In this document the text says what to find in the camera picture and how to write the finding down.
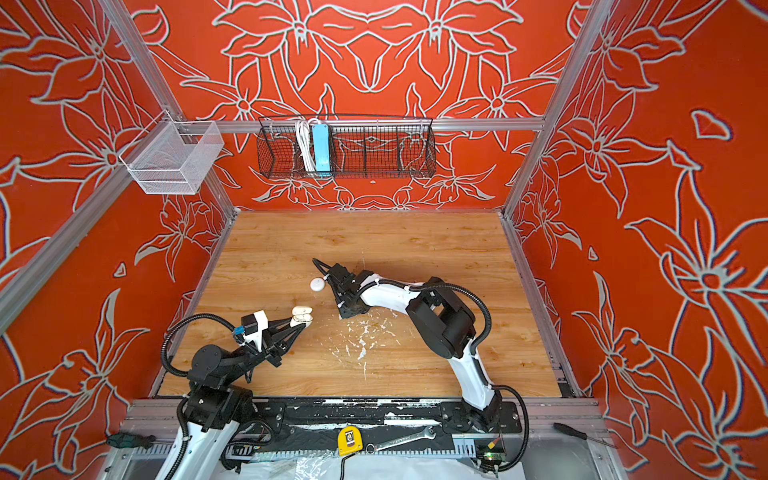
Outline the white earbuds charging case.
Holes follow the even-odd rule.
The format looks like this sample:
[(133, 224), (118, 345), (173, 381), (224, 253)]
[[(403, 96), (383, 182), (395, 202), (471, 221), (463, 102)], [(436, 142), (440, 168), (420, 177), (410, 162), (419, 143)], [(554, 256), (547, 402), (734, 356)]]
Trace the white earbuds charging case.
[(321, 292), (326, 286), (326, 282), (323, 278), (314, 278), (310, 282), (310, 289), (314, 292)]

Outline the small white case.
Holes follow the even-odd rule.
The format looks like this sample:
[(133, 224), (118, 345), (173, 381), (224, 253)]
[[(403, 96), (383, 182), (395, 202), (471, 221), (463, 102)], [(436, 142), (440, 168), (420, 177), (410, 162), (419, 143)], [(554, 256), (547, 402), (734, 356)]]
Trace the small white case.
[(292, 318), (290, 321), (290, 325), (292, 327), (309, 326), (313, 321), (312, 311), (313, 309), (309, 306), (300, 306), (300, 305), (295, 306), (292, 309)]

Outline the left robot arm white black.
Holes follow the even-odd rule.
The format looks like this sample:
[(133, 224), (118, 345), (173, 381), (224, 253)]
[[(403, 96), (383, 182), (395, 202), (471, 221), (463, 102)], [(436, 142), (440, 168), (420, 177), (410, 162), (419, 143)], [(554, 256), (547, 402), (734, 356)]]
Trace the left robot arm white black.
[[(238, 347), (229, 351), (216, 344), (201, 347), (187, 370), (172, 365), (168, 348), (184, 327), (210, 320), (232, 334)], [(238, 470), (240, 460), (227, 452), (237, 447), (259, 449), (276, 440), (277, 417), (264, 417), (254, 404), (253, 392), (235, 382), (252, 381), (253, 371), (267, 362), (279, 367), (282, 357), (312, 322), (312, 309), (296, 306), (286, 319), (270, 321), (264, 311), (246, 315), (235, 326), (212, 313), (190, 315), (168, 330), (161, 346), (161, 363), (167, 373), (188, 381), (190, 391), (176, 408), (178, 430), (159, 479), (208, 479), (217, 464)]]

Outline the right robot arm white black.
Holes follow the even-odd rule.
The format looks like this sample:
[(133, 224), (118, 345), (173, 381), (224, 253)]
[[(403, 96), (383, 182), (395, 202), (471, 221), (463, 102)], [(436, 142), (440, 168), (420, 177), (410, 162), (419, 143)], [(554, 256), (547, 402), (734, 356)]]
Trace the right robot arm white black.
[(373, 308), (384, 308), (409, 317), (426, 346), (446, 359), (461, 389), (464, 421), (503, 438), (503, 394), (513, 395), (522, 417), (522, 440), (509, 459), (495, 459), (491, 451), (475, 461), (482, 472), (498, 474), (522, 463), (530, 439), (527, 406), (514, 388), (494, 384), (483, 365), (479, 346), (492, 330), (492, 316), (485, 303), (470, 290), (432, 277), (423, 283), (405, 283), (372, 271), (350, 272), (339, 263), (329, 265), (317, 258), (313, 265), (321, 282), (330, 286), (339, 315), (350, 319)]

